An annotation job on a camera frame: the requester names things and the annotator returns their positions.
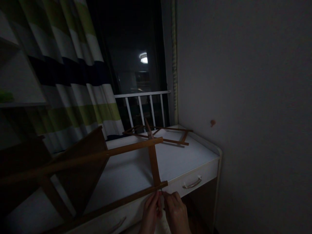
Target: dark window glass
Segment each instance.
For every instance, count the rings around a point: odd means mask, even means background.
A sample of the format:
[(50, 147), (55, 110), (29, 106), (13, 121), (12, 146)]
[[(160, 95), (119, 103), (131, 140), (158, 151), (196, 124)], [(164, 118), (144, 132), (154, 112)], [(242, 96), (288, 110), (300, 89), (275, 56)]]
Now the dark window glass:
[[(160, 1), (95, 1), (88, 6), (102, 53), (112, 73), (114, 94), (167, 90)], [(153, 125), (149, 96), (141, 96), (144, 118)], [(152, 96), (155, 125), (163, 126), (160, 96)], [(133, 125), (142, 124), (137, 97), (128, 98)], [(125, 98), (116, 99), (125, 129), (131, 128)], [(168, 99), (163, 95), (166, 126)]]

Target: white railing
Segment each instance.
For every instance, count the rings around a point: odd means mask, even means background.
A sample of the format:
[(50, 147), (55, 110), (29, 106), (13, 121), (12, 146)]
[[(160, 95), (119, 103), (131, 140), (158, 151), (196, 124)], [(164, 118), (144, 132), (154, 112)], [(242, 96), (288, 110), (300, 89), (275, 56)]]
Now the white railing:
[(152, 109), (152, 117), (153, 117), (153, 125), (155, 126), (155, 116), (154, 116), (154, 107), (153, 107), (153, 100), (152, 100), (152, 95), (160, 95), (160, 102), (162, 105), (162, 123), (163, 126), (165, 127), (165, 117), (164, 117), (164, 113), (163, 113), (163, 94), (168, 94), (170, 93), (170, 90), (167, 91), (158, 91), (158, 92), (147, 92), (147, 93), (134, 93), (134, 94), (119, 94), (119, 95), (114, 95), (115, 98), (125, 98), (126, 99), (126, 104), (127, 104), (127, 109), (128, 109), (128, 114), (129, 114), (129, 118), (130, 118), (130, 124), (131, 127), (133, 127), (133, 121), (132, 121), (132, 116), (131, 116), (131, 111), (130, 111), (130, 106), (129, 106), (129, 101), (128, 98), (129, 97), (137, 97), (139, 100), (139, 105), (140, 105), (140, 112), (141, 112), (141, 117), (142, 117), (142, 124), (145, 125), (144, 123), (144, 116), (143, 116), (143, 110), (142, 110), (142, 103), (141, 103), (141, 96), (149, 96), (149, 100), (150, 100), (150, 107)]

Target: hand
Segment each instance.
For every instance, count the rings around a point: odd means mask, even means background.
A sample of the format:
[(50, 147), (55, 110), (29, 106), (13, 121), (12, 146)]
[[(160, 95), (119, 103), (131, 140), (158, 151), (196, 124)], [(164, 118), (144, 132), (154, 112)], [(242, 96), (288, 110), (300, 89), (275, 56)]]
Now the hand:
[(142, 225), (139, 234), (154, 234), (156, 228), (156, 219), (161, 218), (162, 204), (160, 196), (162, 192), (157, 191), (151, 195), (144, 205)]
[(186, 205), (182, 202), (178, 192), (163, 193), (165, 211), (169, 228), (172, 234), (191, 234), (188, 222)]

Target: striped curtain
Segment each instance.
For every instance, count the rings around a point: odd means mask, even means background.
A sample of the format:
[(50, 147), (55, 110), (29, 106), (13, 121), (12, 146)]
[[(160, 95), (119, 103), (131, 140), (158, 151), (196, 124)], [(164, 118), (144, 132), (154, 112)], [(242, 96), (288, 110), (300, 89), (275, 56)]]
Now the striped curtain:
[(49, 106), (25, 108), (50, 152), (65, 150), (99, 125), (124, 131), (85, 0), (0, 0)]

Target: white drawer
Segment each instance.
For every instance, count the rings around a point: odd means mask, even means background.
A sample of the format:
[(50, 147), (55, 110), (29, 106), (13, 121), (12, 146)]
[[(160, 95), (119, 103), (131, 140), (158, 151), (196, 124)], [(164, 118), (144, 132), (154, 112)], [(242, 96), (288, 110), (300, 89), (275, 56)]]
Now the white drawer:
[(118, 234), (142, 219), (143, 206), (148, 196), (92, 219), (67, 234)]
[(195, 168), (173, 180), (168, 181), (168, 186), (163, 191), (173, 193), (177, 191), (181, 197), (204, 185), (217, 177), (219, 159), (210, 161), (199, 168)]

